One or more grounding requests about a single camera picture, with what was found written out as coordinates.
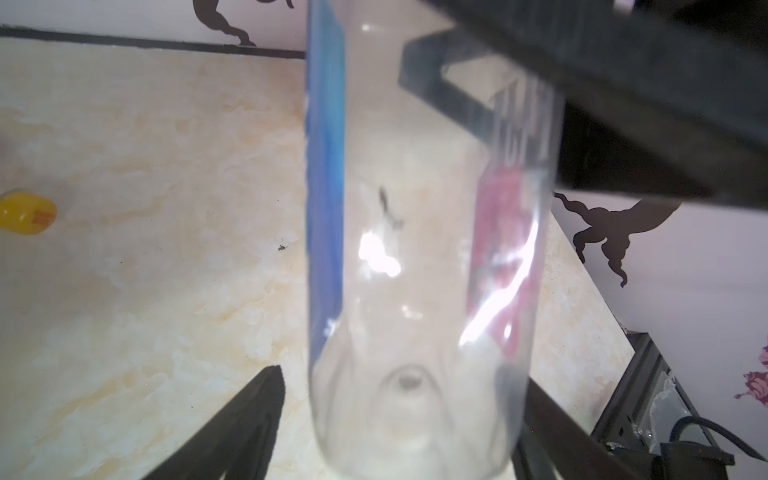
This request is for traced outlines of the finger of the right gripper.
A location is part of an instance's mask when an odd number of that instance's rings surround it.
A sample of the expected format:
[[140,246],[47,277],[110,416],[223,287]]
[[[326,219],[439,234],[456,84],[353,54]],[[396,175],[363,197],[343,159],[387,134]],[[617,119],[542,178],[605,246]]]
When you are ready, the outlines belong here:
[[443,71],[455,64],[494,57],[509,62],[461,27],[439,30],[405,42],[398,84],[489,146],[510,126],[510,119],[447,80]]
[[657,1],[439,1],[475,38],[553,83],[567,101],[643,149],[644,162],[572,189],[767,206],[767,5]]

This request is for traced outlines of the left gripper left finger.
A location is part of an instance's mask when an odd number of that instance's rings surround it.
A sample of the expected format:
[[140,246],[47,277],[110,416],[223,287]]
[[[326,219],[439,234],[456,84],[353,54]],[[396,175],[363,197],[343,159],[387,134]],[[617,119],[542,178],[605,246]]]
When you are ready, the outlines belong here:
[[147,479],[263,479],[276,445],[286,387],[280,366],[262,369]]

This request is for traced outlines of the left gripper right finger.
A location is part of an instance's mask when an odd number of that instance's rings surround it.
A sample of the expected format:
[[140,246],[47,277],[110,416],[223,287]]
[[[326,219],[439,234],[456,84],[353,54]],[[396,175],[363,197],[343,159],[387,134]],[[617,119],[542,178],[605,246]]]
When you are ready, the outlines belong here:
[[517,479],[635,479],[534,381],[528,381],[524,422],[511,453]]

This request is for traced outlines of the blue-cap clear bottle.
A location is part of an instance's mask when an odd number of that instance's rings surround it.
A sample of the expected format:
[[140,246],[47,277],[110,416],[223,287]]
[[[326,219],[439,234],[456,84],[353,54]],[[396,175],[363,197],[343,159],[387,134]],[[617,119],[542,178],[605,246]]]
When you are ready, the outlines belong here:
[[400,88],[421,1],[313,1],[308,387],[349,479],[496,479],[528,386],[564,102],[494,58],[445,78],[510,119],[489,146]]

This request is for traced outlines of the red-label yellow-cap bottle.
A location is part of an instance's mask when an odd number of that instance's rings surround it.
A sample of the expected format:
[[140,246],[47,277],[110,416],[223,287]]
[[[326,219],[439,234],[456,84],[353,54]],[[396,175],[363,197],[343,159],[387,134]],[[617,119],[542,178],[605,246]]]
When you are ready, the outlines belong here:
[[47,230],[57,219],[56,204],[47,197],[24,190],[1,196],[1,229],[32,236]]

